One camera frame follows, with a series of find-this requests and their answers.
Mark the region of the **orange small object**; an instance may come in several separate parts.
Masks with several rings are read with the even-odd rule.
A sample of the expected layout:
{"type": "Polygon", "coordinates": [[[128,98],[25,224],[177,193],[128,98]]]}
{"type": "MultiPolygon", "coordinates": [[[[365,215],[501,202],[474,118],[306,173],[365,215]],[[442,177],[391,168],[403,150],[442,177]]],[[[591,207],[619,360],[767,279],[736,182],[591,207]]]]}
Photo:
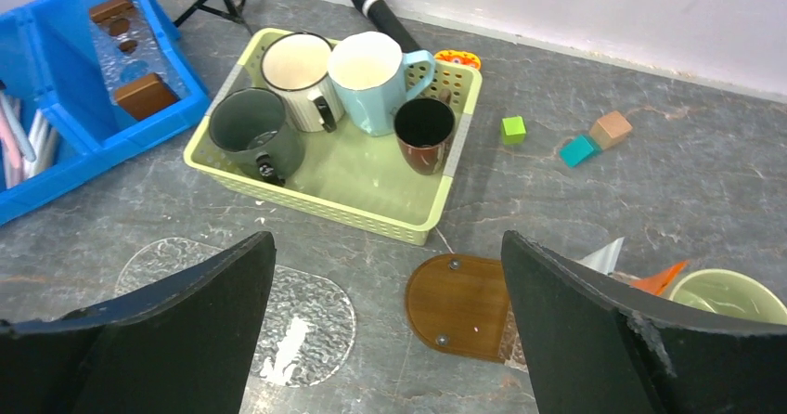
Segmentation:
{"type": "Polygon", "coordinates": [[[443,49],[434,54],[437,60],[461,64],[464,66],[472,67],[480,70],[482,62],[478,56],[472,52],[460,51],[454,49],[443,49]]]}

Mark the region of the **clear oval acrylic tray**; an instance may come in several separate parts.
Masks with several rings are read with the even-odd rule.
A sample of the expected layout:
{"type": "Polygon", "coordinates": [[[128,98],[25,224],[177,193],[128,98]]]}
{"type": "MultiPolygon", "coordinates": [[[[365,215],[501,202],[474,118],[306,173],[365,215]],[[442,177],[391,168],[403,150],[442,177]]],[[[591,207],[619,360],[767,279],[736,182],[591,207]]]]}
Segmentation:
{"type": "MultiPolygon", "coordinates": [[[[147,286],[221,251],[191,239],[156,240],[126,263],[116,281],[115,294],[147,286]]],[[[355,309],[338,284],[277,265],[250,375],[282,387],[317,385],[345,363],[355,334],[355,309]]]]}

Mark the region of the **green cube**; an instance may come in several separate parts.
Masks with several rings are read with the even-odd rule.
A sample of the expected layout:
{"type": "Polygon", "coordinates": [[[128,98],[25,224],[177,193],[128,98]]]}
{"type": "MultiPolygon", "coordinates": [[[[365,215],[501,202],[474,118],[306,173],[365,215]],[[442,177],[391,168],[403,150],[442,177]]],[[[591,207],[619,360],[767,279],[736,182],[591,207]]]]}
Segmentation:
{"type": "Polygon", "coordinates": [[[502,118],[500,122],[500,134],[504,145],[522,143],[527,134],[524,118],[521,115],[502,118]]]}

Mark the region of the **dark brown cup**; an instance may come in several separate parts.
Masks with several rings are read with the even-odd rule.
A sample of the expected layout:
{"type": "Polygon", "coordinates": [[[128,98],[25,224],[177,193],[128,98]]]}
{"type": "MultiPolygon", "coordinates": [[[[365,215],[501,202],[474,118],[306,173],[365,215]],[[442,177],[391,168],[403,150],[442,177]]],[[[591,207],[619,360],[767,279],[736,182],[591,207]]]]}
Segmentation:
{"type": "Polygon", "coordinates": [[[398,146],[416,173],[433,175],[444,165],[455,123],[449,106],[433,97],[409,100],[395,114],[398,146]]]}

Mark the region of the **pale green ribbed mug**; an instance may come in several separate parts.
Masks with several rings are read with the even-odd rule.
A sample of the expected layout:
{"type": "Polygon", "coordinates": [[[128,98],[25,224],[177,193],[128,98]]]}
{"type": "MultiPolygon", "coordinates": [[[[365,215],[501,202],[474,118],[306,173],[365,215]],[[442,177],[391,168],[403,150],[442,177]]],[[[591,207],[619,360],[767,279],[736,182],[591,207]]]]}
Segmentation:
{"type": "Polygon", "coordinates": [[[769,288],[742,273],[709,268],[680,273],[664,298],[718,315],[786,324],[786,305],[769,288]]]}

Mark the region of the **orange toothpaste tube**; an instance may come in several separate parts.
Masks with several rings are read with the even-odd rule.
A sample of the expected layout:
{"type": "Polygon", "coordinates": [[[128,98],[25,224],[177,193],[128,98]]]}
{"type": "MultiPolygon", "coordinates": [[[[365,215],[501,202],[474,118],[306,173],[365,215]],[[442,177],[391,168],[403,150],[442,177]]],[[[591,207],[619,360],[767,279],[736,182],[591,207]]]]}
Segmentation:
{"type": "Polygon", "coordinates": [[[682,272],[687,263],[687,261],[679,262],[650,277],[635,279],[630,282],[630,286],[660,296],[682,272]]]}

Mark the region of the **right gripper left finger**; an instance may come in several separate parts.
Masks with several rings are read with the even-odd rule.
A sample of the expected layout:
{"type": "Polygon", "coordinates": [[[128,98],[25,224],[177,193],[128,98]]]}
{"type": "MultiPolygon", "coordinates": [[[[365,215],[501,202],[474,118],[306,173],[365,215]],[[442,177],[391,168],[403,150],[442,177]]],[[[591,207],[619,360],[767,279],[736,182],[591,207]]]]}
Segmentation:
{"type": "Polygon", "coordinates": [[[237,413],[275,271],[258,232],[52,321],[1,324],[5,413],[237,413]]]}

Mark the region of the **dark grey mug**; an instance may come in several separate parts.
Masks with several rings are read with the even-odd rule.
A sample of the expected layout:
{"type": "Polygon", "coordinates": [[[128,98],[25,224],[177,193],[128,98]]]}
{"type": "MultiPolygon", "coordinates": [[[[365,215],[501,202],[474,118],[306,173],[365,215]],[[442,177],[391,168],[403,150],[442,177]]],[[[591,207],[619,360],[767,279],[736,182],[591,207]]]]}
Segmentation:
{"type": "Polygon", "coordinates": [[[305,157],[284,101],[268,89],[249,87],[223,98],[210,117],[209,136],[246,176],[279,187],[305,157]]]}

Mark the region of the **clear textured toothbrush holder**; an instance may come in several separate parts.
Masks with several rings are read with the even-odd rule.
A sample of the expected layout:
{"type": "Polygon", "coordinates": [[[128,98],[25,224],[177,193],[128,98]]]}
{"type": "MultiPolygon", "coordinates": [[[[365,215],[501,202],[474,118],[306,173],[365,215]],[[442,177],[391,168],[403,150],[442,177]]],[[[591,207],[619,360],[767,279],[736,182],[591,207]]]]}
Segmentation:
{"type": "Polygon", "coordinates": [[[505,366],[525,373],[528,372],[521,339],[511,305],[509,305],[506,314],[501,340],[498,347],[498,357],[503,360],[503,364],[505,366]]]}

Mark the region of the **brown oval wooden tray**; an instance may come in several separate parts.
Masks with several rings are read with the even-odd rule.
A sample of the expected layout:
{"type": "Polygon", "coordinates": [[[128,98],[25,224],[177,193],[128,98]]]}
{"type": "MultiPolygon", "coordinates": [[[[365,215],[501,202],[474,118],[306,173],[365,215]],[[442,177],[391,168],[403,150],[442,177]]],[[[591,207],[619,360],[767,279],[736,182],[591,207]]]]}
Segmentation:
{"type": "Polygon", "coordinates": [[[502,363],[510,298],[500,261],[446,253],[419,265],[406,285],[409,327],[432,349],[502,363]]]}

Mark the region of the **teal block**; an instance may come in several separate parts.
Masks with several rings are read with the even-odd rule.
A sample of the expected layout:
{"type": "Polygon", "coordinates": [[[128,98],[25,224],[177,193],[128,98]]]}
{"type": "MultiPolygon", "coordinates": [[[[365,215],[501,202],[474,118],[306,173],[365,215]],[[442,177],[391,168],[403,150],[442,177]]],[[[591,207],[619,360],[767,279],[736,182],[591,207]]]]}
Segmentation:
{"type": "Polygon", "coordinates": [[[561,148],[559,155],[568,167],[574,168],[601,152],[601,147],[591,136],[580,135],[561,148]]]}

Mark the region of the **pale green plastic basket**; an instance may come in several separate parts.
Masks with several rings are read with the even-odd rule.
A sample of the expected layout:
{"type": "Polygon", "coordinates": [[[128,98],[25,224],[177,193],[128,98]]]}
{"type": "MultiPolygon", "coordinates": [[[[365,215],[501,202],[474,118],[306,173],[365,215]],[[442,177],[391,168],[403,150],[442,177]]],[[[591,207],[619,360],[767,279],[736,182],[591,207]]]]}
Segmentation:
{"type": "Polygon", "coordinates": [[[305,159],[285,187],[249,178],[209,137],[202,119],[184,151],[185,163],[225,188],[414,245],[438,224],[470,129],[483,77],[440,61],[425,96],[451,94],[456,129],[445,167],[421,175],[406,163],[394,135],[365,135],[347,119],[332,134],[305,133],[305,159]]]}

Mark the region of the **brown wooden block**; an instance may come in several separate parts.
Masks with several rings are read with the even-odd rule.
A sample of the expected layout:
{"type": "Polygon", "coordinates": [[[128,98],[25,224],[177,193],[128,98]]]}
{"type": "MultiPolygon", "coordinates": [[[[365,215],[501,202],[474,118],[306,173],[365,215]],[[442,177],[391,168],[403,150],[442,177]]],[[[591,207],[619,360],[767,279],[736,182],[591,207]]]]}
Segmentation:
{"type": "Polygon", "coordinates": [[[628,119],[616,110],[598,118],[589,135],[602,150],[606,150],[625,140],[632,130],[628,119]]]}

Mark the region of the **white toothpaste tube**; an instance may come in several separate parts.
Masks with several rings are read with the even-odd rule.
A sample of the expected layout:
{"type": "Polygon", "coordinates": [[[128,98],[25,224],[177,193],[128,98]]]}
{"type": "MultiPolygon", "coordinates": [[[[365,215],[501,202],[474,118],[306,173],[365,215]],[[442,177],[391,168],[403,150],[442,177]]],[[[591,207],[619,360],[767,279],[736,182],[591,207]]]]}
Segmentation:
{"type": "Polygon", "coordinates": [[[611,275],[616,268],[624,241],[625,238],[620,237],[578,260],[578,263],[601,274],[611,275]]]}

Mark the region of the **blue plastic divided bin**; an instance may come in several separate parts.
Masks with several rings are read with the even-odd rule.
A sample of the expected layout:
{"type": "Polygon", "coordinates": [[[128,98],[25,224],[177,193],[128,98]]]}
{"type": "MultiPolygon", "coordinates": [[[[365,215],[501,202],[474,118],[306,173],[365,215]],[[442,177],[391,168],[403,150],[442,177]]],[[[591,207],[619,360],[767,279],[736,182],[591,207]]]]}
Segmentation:
{"type": "Polygon", "coordinates": [[[164,59],[183,82],[173,106],[137,122],[110,101],[91,41],[88,9],[105,0],[35,0],[1,15],[1,80],[22,100],[22,120],[41,110],[60,135],[54,164],[1,190],[1,221],[36,210],[197,124],[209,91],[178,47],[179,31],[156,0],[133,0],[164,59]]]}

